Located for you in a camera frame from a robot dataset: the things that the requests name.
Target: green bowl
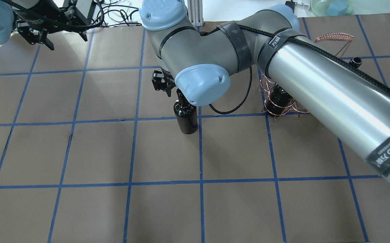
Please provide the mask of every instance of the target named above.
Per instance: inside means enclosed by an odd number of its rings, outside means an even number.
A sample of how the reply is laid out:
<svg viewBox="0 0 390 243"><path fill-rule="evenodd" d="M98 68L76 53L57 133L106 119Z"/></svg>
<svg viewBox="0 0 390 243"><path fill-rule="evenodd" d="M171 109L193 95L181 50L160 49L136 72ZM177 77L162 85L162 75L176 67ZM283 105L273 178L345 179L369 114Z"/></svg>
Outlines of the green bowl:
<svg viewBox="0 0 390 243"><path fill-rule="evenodd" d="M312 12L318 16L327 16L326 12L329 6L334 2L335 0L312 0L311 9ZM346 3L349 4L348 10L345 12L345 15L351 15L353 13L353 6L349 2L349 0L345 0Z"/></svg>

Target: black cylinder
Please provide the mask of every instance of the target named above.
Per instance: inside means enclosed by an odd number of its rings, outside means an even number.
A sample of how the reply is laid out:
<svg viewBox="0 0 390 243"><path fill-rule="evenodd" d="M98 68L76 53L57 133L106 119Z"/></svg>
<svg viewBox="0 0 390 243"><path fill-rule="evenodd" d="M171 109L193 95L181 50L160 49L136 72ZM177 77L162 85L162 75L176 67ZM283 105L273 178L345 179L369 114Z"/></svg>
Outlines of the black cylinder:
<svg viewBox="0 0 390 243"><path fill-rule="evenodd" d="M183 92L177 89L178 100L174 104L174 113L178 126L184 134L192 134L198 129L196 106L192 106L184 97Z"/></svg>
<svg viewBox="0 0 390 243"><path fill-rule="evenodd" d="M275 84L270 92L269 100L266 104L266 111L268 112L268 115L272 117L282 115L283 111L287 109L286 107L289 106L291 100L292 96L278 84Z"/></svg>
<svg viewBox="0 0 390 243"><path fill-rule="evenodd" d="M360 57L353 57L349 64L353 65L355 68L359 68L361 66L362 60Z"/></svg>
<svg viewBox="0 0 390 243"><path fill-rule="evenodd" d="M64 16L64 12L58 8L53 0L39 0L39 2L37 2L37 4L32 6L29 10L41 16L46 16L51 20L56 20L60 23L67 22L67 19ZM15 8L13 8L13 11L16 12L16 14L22 20L26 21L32 29L39 31L42 31L42 29L47 29L49 34L62 31L61 28L55 27L52 24L45 22L43 19L34 17L28 12L24 12Z"/></svg>

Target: electrical wires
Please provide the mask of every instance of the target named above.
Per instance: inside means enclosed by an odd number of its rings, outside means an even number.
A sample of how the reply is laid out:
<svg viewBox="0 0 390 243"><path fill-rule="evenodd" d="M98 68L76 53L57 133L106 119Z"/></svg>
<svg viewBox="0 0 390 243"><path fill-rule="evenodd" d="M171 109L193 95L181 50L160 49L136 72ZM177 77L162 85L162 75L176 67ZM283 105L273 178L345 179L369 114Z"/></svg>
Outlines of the electrical wires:
<svg viewBox="0 0 390 243"><path fill-rule="evenodd" d="M133 21L133 14L136 12L139 12L139 8L128 6L128 5L121 5L119 4L121 1L116 2L109 2L109 3L103 3L103 5L106 5L103 7L104 9L104 15L108 16L109 19L113 20L116 24L107 24L102 23L100 27L106 28L106 27L112 27L112 26L119 26L119 25L127 25L127 26L142 26L141 23L134 22ZM117 19L114 19L111 17L110 14L114 14L114 18L117 17ZM99 13L96 15L96 19L93 20L93 23L96 23L99 21Z"/></svg>

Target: bottle neck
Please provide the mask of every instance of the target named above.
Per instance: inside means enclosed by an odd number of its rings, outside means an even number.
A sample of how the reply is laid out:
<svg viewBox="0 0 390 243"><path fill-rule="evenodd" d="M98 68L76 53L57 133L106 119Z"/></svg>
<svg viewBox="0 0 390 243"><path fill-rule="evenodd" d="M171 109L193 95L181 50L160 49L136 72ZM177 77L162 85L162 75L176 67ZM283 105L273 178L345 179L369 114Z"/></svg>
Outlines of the bottle neck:
<svg viewBox="0 0 390 243"><path fill-rule="evenodd" d="M181 104L181 106L190 106L190 103L187 101L186 97L184 97L183 92L181 92L180 89L177 89L177 96L178 96L178 103Z"/></svg>

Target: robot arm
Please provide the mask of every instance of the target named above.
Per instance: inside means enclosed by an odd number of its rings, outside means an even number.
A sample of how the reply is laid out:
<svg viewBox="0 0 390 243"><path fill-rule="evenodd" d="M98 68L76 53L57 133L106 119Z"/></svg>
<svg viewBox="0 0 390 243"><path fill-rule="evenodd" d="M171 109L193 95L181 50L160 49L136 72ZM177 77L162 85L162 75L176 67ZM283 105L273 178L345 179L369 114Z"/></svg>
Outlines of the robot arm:
<svg viewBox="0 0 390 243"><path fill-rule="evenodd" d="M87 41L85 31L103 23L102 15L99 23L89 25L96 6L93 3L94 0L67 0L59 8L53 0L0 0L0 45L10 37L13 12L21 19L16 21L18 33L31 45L45 44L53 50L53 43L47 35L63 30L78 32Z"/></svg>
<svg viewBox="0 0 390 243"><path fill-rule="evenodd" d="M230 75L256 64L390 182L390 90L327 58L298 32L290 8L222 24L206 37L192 27L182 0L144 0L139 11L162 69L192 105L214 102Z"/></svg>

